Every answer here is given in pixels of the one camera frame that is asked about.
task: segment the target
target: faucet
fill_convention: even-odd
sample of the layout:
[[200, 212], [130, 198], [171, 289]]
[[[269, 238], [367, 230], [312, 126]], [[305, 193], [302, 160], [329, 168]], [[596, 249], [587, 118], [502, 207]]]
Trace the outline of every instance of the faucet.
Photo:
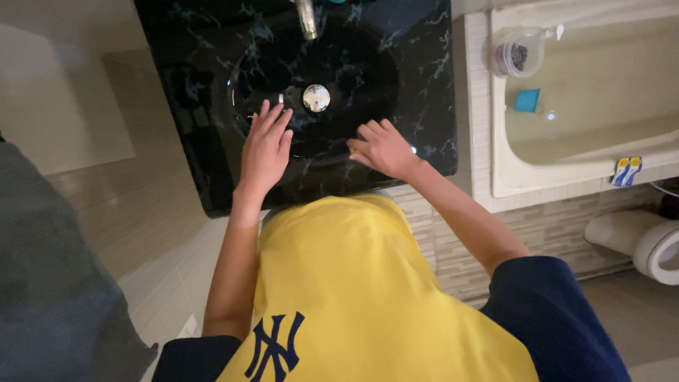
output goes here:
[[314, 3], [313, 0], [290, 0], [297, 6], [297, 13], [299, 14], [299, 23], [301, 24], [301, 32], [304, 34], [304, 39], [313, 40], [318, 37], [316, 33], [316, 21], [314, 20]]

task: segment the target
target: white bathtub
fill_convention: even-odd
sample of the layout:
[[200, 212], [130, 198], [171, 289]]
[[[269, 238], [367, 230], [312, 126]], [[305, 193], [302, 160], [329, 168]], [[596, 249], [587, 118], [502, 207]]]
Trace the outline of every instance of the white bathtub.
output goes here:
[[[491, 34], [559, 24], [562, 40], [548, 40], [532, 77], [492, 77], [493, 197], [612, 176], [626, 156], [644, 169], [679, 162], [679, 0], [551, 1], [490, 16]], [[534, 88], [538, 113], [514, 111], [517, 91]]]

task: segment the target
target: blue sponge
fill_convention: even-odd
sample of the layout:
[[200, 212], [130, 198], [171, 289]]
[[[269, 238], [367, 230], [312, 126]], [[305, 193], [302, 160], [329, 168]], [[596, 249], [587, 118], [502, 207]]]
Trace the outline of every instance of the blue sponge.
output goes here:
[[516, 96], [514, 110], [534, 113], [535, 109], [538, 107], [539, 97], [540, 89], [519, 90], [519, 94]]

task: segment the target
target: yellow t-shirt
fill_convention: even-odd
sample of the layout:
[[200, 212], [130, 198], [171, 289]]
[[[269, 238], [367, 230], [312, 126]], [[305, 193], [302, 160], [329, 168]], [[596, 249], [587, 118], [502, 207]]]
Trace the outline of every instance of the yellow t-shirt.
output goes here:
[[218, 381], [537, 381], [528, 350], [441, 291], [389, 198], [328, 197], [261, 231], [253, 331]]

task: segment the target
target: ny logo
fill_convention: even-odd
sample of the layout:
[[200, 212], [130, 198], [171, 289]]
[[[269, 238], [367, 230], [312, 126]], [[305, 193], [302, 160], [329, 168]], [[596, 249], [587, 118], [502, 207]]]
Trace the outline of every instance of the ny logo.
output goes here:
[[245, 371], [246, 377], [250, 378], [255, 371], [255, 367], [257, 367], [259, 353], [261, 352], [261, 343], [266, 344], [266, 351], [264, 351], [264, 356], [259, 363], [259, 368], [257, 369], [255, 376], [251, 379], [252, 382], [259, 382], [261, 380], [264, 369], [269, 363], [269, 358], [273, 358], [276, 382], [283, 382], [286, 376], [285, 370], [283, 370], [283, 367], [280, 365], [279, 356], [283, 357], [285, 364], [288, 366], [288, 371], [292, 371], [299, 362], [299, 357], [297, 357], [297, 353], [295, 353], [295, 335], [297, 334], [297, 329], [299, 329], [301, 322], [304, 321], [304, 316], [300, 312], [295, 314], [295, 320], [290, 328], [290, 334], [288, 334], [287, 349], [278, 343], [278, 329], [280, 328], [280, 323], [284, 317], [285, 315], [275, 315], [271, 317], [274, 320], [274, 327], [271, 329], [271, 337], [266, 335], [266, 332], [264, 331], [264, 318], [261, 318], [257, 326], [253, 329], [253, 333], [255, 333], [255, 355], [253, 356], [253, 361], [250, 363], [250, 367]]

